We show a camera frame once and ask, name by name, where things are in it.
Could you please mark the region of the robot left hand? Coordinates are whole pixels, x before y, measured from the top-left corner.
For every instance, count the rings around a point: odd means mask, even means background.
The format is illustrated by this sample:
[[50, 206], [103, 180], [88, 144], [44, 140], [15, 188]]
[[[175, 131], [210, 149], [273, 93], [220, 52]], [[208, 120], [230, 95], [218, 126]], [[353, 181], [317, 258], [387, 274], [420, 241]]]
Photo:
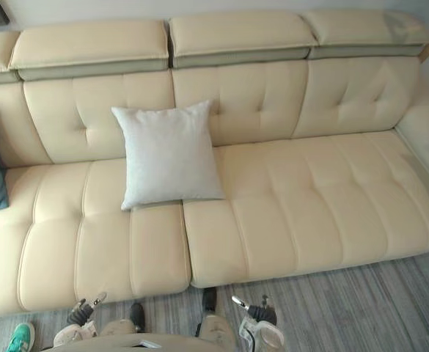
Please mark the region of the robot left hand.
[[70, 314], [67, 317], [69, 324], [76, 324], [78, 326], [84, 326], [91, 318], [97, 305], [102, 304], [107, 297], [106, 292], [101, 292], [96, 298], [91, 300], [81, 299], [72, 308]]

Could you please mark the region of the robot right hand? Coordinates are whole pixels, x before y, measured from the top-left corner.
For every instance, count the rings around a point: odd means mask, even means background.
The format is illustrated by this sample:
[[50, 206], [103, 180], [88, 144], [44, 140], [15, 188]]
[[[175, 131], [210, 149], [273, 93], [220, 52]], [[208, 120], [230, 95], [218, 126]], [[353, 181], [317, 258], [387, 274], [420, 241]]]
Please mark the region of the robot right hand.
[[276, 310], [266, 294], [262, 295], [260, 306], [248, 304], [238, 296], [232, 296], [231, 299], [240, 308], [246, 310], [248, 315], [257, 322], [265, 321], [274, 326], [277, 324]]

